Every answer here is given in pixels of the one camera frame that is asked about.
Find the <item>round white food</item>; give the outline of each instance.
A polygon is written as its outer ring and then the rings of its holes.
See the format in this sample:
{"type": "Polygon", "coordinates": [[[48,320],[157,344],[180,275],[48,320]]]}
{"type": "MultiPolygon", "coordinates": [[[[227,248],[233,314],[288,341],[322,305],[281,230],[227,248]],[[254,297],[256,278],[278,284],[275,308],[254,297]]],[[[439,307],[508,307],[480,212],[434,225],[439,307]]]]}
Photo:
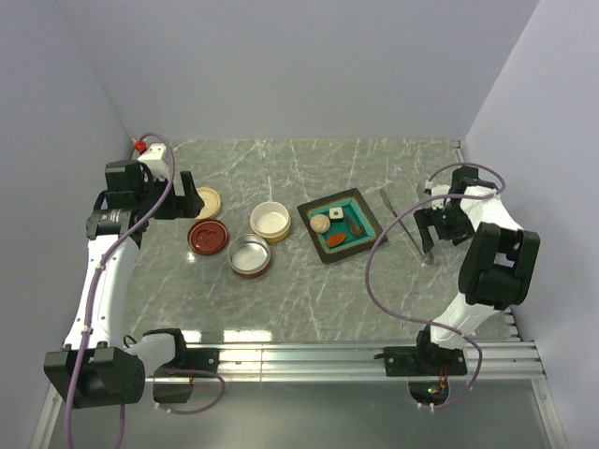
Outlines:
{"type": "Polygon", "coordinates": [[[330,220],[327,215],[318,214],[310,219],[310,227],[314,232],[323,234],[330,229],[330,220]]]}

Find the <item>gray marble countertop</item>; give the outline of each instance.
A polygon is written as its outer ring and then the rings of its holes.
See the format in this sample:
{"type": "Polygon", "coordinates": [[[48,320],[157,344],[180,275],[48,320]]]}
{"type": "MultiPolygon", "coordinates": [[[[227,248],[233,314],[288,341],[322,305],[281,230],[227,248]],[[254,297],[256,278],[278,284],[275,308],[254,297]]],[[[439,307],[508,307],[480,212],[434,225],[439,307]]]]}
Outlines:
{"type": "MultiPolygon", "coordinates": [[[[416,185],[437,167],[456,162],[449,140],[292,139],[174,142],[177,170],[190,170],[196,186],[219,192],[218,219],[230,239],[251,233],[252,209],[263,201],[288,207],[289,236],[271,246],[272,267],[248,280],[233,273],[226,250],[200,256],[187,246],[193,220],[151,221],[129,284],[124,331],[179,327],[189,340],[314,341],[413,339],[421,326],[384,315],[364,286],[368,252],[323,265],[297,205],[357,187],[384,228],[395,210],[416,201],[416,185]]],[[[416,233],[413,219],[406,222],[416,233]]],[[[432,266],[421,266],[397,227],[373,261],[373,289],[394,311],[436,318],[457,293],[468,243],[437,243],[432,266]]],[[[499,314],[477,337],[505,340],[499,314]]]]}

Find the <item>brown food piece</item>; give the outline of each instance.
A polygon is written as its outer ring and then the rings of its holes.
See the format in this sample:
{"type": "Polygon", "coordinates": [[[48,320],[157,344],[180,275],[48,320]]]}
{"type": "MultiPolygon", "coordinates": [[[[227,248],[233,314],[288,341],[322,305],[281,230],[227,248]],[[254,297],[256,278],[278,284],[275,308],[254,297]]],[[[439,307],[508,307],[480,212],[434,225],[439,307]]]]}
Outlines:
{"type": "Polygon", "coordinates": [[[347,236],[343,232],[338,232],[337,234],[333,234],[327,239],[327,246],[329,248],[334,248],[336,246],[341,245],[347,236]]]}
{"type": "Polygon", "coordinates": [[[362,223],[358,222],[358,224],[354,224],[354,221],[347,217],[347,225],[349,226],[349,232],[354,237],[361,237],[364,234],[364,226],[362,223]]]}

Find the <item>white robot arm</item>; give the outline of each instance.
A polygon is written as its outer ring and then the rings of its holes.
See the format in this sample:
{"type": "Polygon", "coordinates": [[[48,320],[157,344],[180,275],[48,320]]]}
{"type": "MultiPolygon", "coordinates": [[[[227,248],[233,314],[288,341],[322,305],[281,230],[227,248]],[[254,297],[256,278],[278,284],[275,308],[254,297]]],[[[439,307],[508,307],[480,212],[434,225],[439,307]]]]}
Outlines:
{"type": "MultiPolygon", "coordinates": [[[[478,178],[477,168],[461,167],[454,170],[450,186],[433,187],[428,182],[424,193],[488,196],[496,191],[495,184],[478,178]]],[[[524,300],[540,240],[512,219],[498,195],[484,200],[435,200],[414,216],[425,253],[433,246],[429,227],[434,227],[439,239],[451,239],[454,245],[473,238],[460,269],[459,292],[434,322],[472,335],[486,319],[524,300]]],[[[420,338],[431,351],[440,348],[449,353],[464,345],[463,338],[448,329],[433,326],[426,332],[430,336],[420,338]]]]}
{"type": "Polygon", "coordinates": [[[95,202],[87,220],[88,266],[80,305],[63,350],[47,353],[44,371],[63,398],[66,398],[74,360],[84,351],[74,405],[77,408],[137,402],[145,376],[170,363],[184,364],[186,347],[180,329],[159,329],[146,333],[131,348],[123,348],[122,324],[126,293],[139,245],[147,225],[125,239],[103,267],[87,327],[89,340],[80,347],[87,297],[98,263],[112,244],[146,214],[161,195],[167,195],[153,216],[158,220],[196,217],[204,206],[190,172],[181,172],[184,195],[174,189],[164,194],[168,176],[167,151],[155,144],[138,160],[107,164],[107,190],[95,202]]]}
{"type": "MultiPolygon", "coordinates": [[[[445,193],[448,193],[449,186],[444,187],[446,187],[445,193]]],[[[493,190],[488,187],[474,186],[466,188],[464,193],[468,196],[485,196],[492,194],[493,190]]],[[[481,223],[495,224],[502,229],[511,231],[522,229],[509,215],[499,196],[482,201],[463,199],[460,202],[460,208],[467,215],[474,232],[476,232],[481,223]]],[[[498,254],[495,262],[509,264],[505,260],[504,254],[498,254]]],[[[466,302],[466,295],[458,293],[447,309],[433,321],[455,327],[466,335],[474,335],[475,331],[485,320],[499,312],[499,310],[491,305],[468,304],[466,302]]],[[[464,344],[464,339],[461,336],[441,327],[433,327],[431,329],[431,341],[447,349],[461,348],[464,344]]]]}

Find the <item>white wall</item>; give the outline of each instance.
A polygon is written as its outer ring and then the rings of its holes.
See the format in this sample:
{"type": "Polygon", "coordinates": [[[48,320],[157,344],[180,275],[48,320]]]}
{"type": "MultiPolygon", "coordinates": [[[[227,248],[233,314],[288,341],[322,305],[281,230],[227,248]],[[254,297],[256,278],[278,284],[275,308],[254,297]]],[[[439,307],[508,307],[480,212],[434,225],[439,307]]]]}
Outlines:
{"type": "Polygon", "coordinates": [[[597,447],[599,2],[541,0],[466,138],[541,236],[518,321],[539,347],[572,449],[597,447]]]}
{"type": "Polygon", "coordinates": [[[132,135],[464,138],[537,0],[58,0],[132,135]]]}
{"type": "Polygon", "coordinates": [[[103,168],[130,143],[58,6],[0,2],[0,435],[31,441],[48,388],[44,354],[75,316],[85,219],[103,168]]]}

